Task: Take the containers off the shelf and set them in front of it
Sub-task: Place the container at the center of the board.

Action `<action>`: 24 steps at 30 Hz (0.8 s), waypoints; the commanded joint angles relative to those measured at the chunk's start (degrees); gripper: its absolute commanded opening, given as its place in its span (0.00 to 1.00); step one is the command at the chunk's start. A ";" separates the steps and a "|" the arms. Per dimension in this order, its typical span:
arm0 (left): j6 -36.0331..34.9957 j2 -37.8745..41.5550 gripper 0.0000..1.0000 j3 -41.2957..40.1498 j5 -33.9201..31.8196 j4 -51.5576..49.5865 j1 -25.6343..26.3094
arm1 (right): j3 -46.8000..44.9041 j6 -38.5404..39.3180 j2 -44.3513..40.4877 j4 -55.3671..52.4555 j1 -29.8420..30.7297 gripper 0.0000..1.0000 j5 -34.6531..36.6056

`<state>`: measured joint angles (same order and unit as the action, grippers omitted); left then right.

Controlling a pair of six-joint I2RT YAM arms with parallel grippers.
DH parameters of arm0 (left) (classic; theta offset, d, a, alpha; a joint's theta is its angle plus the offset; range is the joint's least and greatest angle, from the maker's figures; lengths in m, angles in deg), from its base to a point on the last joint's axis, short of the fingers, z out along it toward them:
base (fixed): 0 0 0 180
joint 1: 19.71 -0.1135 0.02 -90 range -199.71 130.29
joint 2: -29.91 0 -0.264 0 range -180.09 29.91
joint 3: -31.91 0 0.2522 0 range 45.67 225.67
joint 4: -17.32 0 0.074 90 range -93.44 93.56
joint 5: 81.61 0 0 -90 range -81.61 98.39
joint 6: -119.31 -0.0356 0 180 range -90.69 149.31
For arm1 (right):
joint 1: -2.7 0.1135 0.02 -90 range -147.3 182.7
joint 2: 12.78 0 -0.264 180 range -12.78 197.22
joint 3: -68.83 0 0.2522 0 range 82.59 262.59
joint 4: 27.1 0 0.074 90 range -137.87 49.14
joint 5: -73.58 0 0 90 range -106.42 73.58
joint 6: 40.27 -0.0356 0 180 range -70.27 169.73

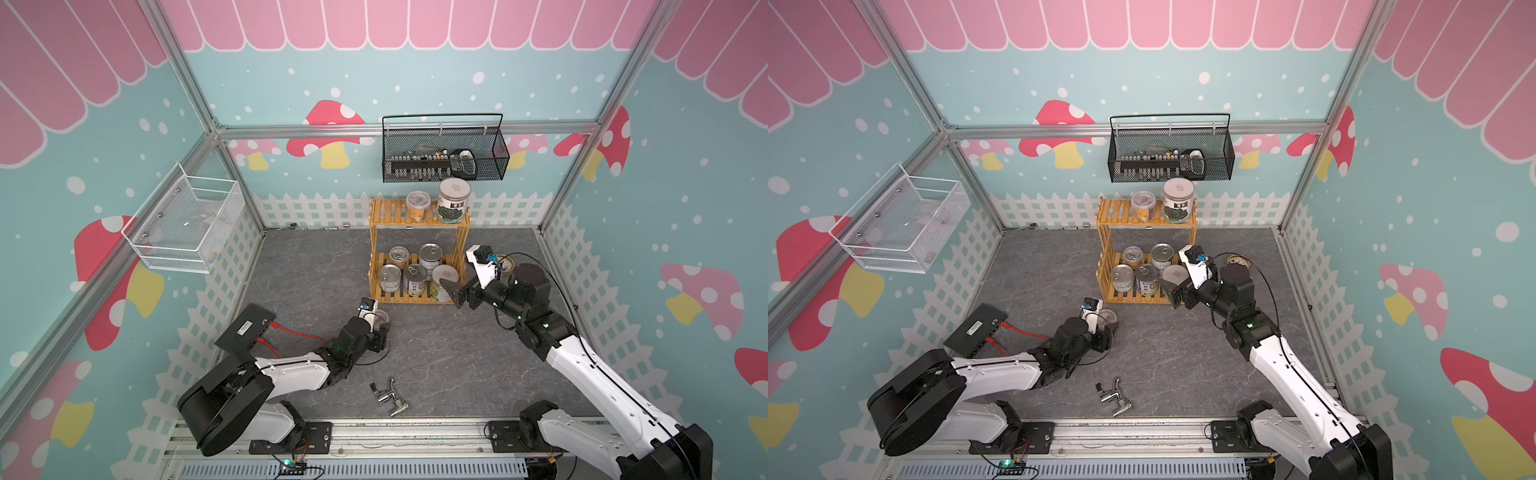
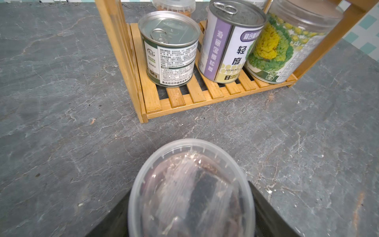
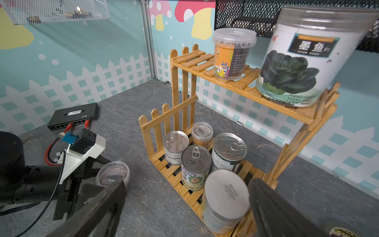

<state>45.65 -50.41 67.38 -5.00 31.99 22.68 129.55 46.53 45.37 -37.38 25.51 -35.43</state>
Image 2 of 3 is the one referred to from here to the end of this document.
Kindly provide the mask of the clear tub red contents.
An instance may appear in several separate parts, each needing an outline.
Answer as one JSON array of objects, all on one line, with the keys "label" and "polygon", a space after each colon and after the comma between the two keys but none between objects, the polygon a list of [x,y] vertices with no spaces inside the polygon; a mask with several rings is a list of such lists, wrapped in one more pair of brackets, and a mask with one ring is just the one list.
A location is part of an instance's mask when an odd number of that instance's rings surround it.
[{"label": "clear tub red contents", "polygon": [[252,237],[255,230],[248,180],[217,145],[170,142],[135,178],[128,204],[131,237]]}]

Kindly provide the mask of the wooden two-tier shelf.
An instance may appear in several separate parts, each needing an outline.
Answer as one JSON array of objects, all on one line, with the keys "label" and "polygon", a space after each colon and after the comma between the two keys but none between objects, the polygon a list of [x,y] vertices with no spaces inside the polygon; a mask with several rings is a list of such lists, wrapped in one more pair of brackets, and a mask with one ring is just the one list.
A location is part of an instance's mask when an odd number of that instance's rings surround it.
[{"label": "wooden two-tier shelf", "polygon": [[292,87],[315,63],[320,60],[351,28],[354,27],[378,1],[350,1],[344,18],[327,35],[319,46],[283,83],[270,85],[250,72],[242,72],[239,82],[220,87],[201,77],[207,90],[202,90],[195,76],[186,84],[188,94],[179,87],[167,88],[167,99],[160,99],[157,86],[147,75],[147,65],[142,54],[143,44],[136,23],[126,23],[121,1],[96,1],[119,69],[127,86],[131,101],[140,123],[181,111],[207,106],[280,87]]}]

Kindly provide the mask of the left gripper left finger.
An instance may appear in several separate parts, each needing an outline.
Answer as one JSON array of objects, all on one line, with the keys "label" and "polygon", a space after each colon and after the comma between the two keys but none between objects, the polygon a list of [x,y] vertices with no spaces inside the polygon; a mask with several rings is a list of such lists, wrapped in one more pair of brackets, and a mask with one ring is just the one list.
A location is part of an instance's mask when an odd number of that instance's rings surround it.
[{"label": "left gripper left finger", "polygon": [[129,237],[128,204],[131,190],[85,237]]}]

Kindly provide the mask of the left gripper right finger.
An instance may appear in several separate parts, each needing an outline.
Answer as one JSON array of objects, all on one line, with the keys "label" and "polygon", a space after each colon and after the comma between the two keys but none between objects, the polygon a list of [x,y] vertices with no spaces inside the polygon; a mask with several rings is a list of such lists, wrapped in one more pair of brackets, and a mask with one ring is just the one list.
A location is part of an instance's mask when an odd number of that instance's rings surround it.
[{"label": "left gripper right finger", "polygon": [[276,212],[259,190],[250,181],[248,184],[255,206],[255,237],[299,237],[300,235]]}]

